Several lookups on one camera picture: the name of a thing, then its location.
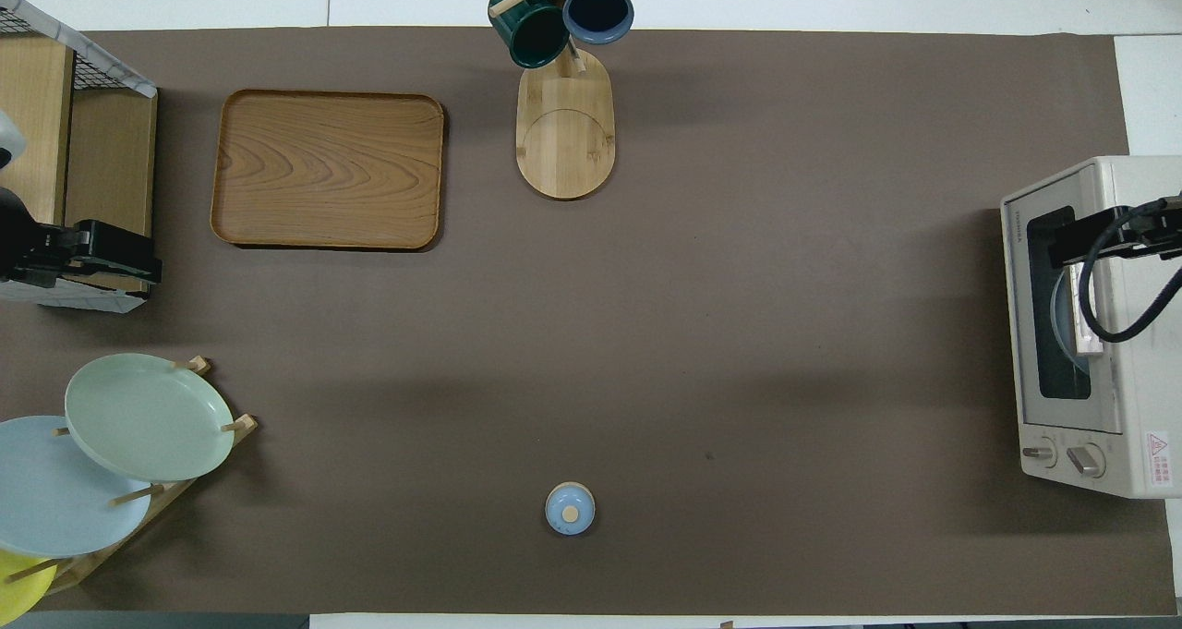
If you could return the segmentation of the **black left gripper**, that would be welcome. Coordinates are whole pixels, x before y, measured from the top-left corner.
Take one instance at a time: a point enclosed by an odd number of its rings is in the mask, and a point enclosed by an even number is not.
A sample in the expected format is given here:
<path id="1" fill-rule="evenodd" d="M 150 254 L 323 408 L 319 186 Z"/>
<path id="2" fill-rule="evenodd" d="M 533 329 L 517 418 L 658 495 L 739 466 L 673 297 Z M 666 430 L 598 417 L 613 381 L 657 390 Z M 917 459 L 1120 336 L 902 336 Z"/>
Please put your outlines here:
<path id="1" fill-rule="evenodd" d="M 157 261 L 151 238 L 105 222 L 73 226 L 38 223 L 22 200 L 1 188 L 1 280 L 11 279 L 17 264 L 38 244 L 69 262 L 39 262 L 38 272 L 63 275 L 115 275 L 147 284 L 163 280 L 163 262 Z M 147 268 L 119 262 L 149 262 Z"/>

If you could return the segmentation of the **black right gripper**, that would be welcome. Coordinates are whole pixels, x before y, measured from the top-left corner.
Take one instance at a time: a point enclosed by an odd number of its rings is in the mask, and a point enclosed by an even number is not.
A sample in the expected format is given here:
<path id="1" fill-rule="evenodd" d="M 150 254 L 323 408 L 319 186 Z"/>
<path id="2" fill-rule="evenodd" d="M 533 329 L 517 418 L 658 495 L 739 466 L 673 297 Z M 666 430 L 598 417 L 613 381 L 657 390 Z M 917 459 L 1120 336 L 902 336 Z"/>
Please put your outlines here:
<path id="1" fill-rule="evenodd" d="M 1063 268 L 1083 262 L 1108 226 L 1123 215 L 1128 216 L 1128 229 L 1121 225 L 1108 236 L 1098 251 L 1098 259 L 1157 257 L 1169 261 L 1181 255 L 1181 196 L 1177 195 L 1160 197 L 1130 210 L 1109 208 L 1058 226 L 1048 247 L 1051 266 Z"/>

